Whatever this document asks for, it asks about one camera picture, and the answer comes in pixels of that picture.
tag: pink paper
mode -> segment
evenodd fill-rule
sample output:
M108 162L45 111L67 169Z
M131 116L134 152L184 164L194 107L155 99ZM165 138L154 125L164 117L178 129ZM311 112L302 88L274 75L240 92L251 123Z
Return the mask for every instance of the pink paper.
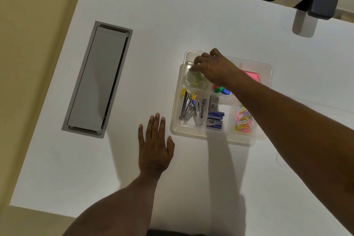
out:
M260 74L256 73L256 72L250 72L250 71L245 71L243 70L247 75L249 75L251 78L253 78L255 81L257 82L261 82L260 80Z

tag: human arm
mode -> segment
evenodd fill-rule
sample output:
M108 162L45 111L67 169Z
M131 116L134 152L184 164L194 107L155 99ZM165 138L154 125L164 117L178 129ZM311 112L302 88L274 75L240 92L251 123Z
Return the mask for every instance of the human arm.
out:
M151 116L145 140L138 129L140 175L121 189L87 208L63 236L145 236L150 225L155 189L161 173L173 157L171 136L165 144L166 119Z
M191 71L230 90L287 164L354 234L354 131L250 78L217 49Z

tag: white table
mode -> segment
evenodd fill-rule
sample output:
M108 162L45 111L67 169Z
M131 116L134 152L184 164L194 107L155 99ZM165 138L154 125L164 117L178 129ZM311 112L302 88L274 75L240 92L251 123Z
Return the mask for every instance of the white table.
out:
M139 173L138 125L156 112L170 122L178 69L190 49L217 47L268 63L275 90L354 111L354 25L319 21L314 37L303 38L291 31L295 12L259 0L79 0L11 205L78 216L128 185ZM61 130L95 20L133 29L104 139ZM249 149L173 139L153 228L350 235L290 168L276 163L269 140Z

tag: gray rectangular panel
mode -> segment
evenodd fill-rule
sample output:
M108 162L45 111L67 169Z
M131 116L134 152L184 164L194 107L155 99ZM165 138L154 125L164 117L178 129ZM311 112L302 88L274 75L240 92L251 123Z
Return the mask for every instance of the gray rectangular panel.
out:
M131 33L95 23L62 130L103 138Z

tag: person's left hand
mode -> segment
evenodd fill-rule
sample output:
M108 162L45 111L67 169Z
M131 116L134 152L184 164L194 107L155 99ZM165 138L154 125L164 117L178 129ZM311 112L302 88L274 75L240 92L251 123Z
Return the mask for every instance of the person's left hand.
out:
M143 136L143 125L139 125L139 168L140 171L153 169L158 172L163 172L169 166L173 157L175 143L172 137L167 138L167 148L165 144L165 126L166 119L161 118L159 128L160 114L151 116L148 127L146 129L145 141Z

